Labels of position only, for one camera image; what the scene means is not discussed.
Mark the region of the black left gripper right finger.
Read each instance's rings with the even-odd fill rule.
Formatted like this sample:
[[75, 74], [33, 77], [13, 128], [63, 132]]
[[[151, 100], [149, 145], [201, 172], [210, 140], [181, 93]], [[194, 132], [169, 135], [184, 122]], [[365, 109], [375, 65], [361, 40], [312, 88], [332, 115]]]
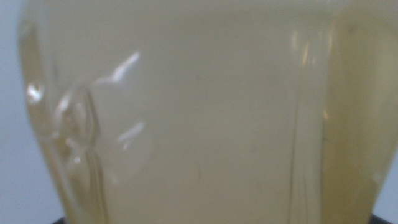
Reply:
[[389, 220], [386, 220], [384, 218], [381, 218], [377, 215], [372, 215], [371, 216], [371, 224], [394, 224], [394, 223]]

